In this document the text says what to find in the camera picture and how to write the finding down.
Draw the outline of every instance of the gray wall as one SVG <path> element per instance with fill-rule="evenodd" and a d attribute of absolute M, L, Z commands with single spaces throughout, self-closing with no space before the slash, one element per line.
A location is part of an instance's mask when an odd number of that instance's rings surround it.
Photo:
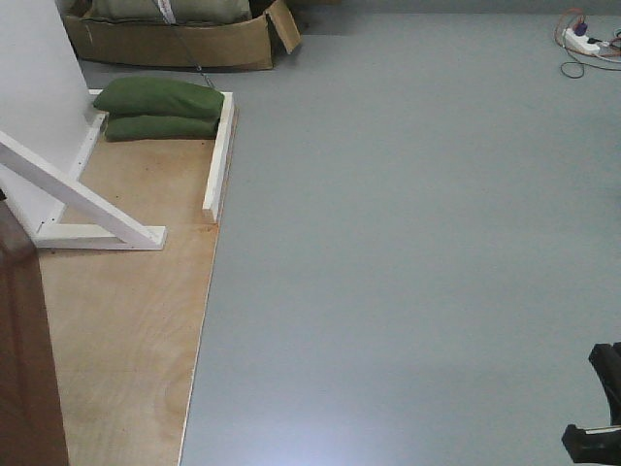
<path fill-rule="evenodd" d="M 621 15 L 617 0 L 343 0 L 350 9 L 374 13 L 560 14 L 570 7 L 587 15 Z"/>

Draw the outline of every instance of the black cable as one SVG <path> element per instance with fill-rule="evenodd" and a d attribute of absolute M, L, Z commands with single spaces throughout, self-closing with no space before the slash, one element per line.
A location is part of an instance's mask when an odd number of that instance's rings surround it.
<path fill-rule="evenodd" d="M 168 20 L 168 18 L 162 13 L 162 11 L 159 9 L 159 5 L 157 5 L 157 2 L 155 0 L 151 0 L 151 3 L 157 9 L 157 11 L 160 12 L 160 14 L 162 15 L 162 19 L 164 19 L 164 22 L 166 22 L 166 24 L 168 24 L 170 26 L 170 28 L 173 30 L 173 33 L 177 37 L 177 40 L 181 43 L 181 45 L 185 49 L 185 54 L 187 55 L 187 60 L 194 65 L 194 68 L 196 68 L 196 71 L 198 71 L 198 73 L 203 77 L 203 79 L 205 80 L 205 83 L 207 84 L 207 86 L 211 87 L 211 88 L 214 88 L 215 86 L 213 85 L 212 80 L 210 80 L 210 77 L 207 76 L 203 72 L 203 67 L 201 67 L 201 65 L 198 62 L 198 60 L 196 60 L 194 58 L 194 55 L 192 55 L 192 51 L 190 50 L 190 47 L 187 45 L 185 39 L 183 39 L 183 37 L 181 36 L 179 31 L 177 30 L 176 26 L 173 23 L 171 23 Z"/>

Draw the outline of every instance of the white wall panel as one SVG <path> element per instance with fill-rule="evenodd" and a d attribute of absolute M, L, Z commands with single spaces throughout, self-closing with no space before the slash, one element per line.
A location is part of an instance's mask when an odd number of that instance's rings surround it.
<path fill-rule="evenodd" d="M 0 130 L 68 171 L 93 113 L 56 5 L 50 0 L 0 0 L 0 5 Z M 4 167 L 0 187 L 27 227 L 47 217 L 53 199 Z"/>

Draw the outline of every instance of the stacked sandbag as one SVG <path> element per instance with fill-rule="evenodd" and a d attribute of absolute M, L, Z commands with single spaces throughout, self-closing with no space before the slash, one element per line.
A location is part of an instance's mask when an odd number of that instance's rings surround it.
<path fill-rule="evenodd" d="M 93 0 L 91 18 L 231 24 L 251 19 L 248 0 Z"/>
<path fill-rule="evenodd" d="M 106 139 L 211 139 L 224 95 L 210 87 L 162 78 L 121 78 L 93 106 L 108 112 Z"/>

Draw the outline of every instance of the cardboard box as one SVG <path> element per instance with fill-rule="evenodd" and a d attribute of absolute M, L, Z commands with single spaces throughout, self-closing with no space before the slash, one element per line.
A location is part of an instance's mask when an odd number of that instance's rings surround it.
<path fill-rule="evenodd" d="M 165 23 L 112 23 L 84 17 L 80 2 L 63 16 L 79 58 L 128 65 L 192 67 L 185 44 L 203 67 L 266 70 L 274 67 L 278 42 L 288 53 L 300 45 L 300 32 L 284 0 L 276 0 L 249 21 L 222 26 L 174 26 Z"/>

